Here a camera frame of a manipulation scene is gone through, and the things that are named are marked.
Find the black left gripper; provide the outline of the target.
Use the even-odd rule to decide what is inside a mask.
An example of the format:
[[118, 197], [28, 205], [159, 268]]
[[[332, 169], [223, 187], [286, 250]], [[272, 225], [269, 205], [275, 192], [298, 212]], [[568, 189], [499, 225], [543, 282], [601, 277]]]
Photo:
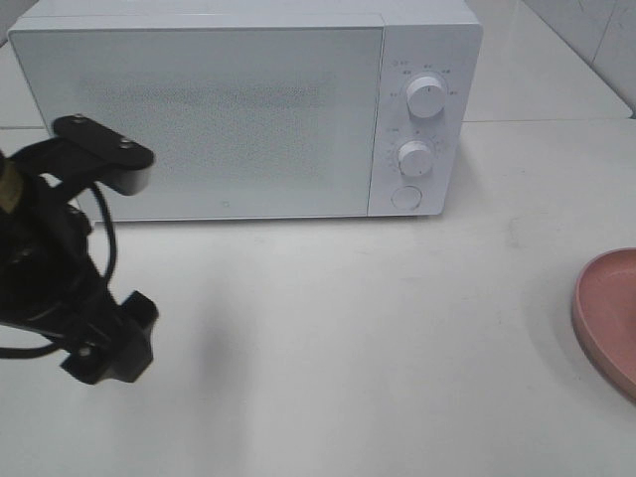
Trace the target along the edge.
[[[52, 348], [79, 348], [61, 368], [86, 385], [134, 383], [153, 362], [155, 303], [133, 291], [118, 305], [108, 285], [118, 259], [111, 213], [90, 184], [102, 214], [108, 259], [98, 271], [87, 238], [86, 215], [46, 183], [1, 189], [1, 323], [46, 338]], [[132, 320], [124, 329], [123, 314]]]

